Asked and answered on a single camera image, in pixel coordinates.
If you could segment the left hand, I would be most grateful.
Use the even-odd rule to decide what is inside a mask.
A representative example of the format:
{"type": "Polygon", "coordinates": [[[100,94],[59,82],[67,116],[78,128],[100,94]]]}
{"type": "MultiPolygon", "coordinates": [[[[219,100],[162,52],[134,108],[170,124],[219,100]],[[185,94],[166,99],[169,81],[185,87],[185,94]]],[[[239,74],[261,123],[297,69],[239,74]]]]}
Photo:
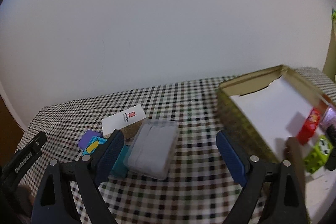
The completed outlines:
{"type": "Polygon", "coordinates": [[[31,218],[35,201],[32,190],[26,185],[21,185],[17,187],[15,195],[21,207],[22,214],[31,218]]]}

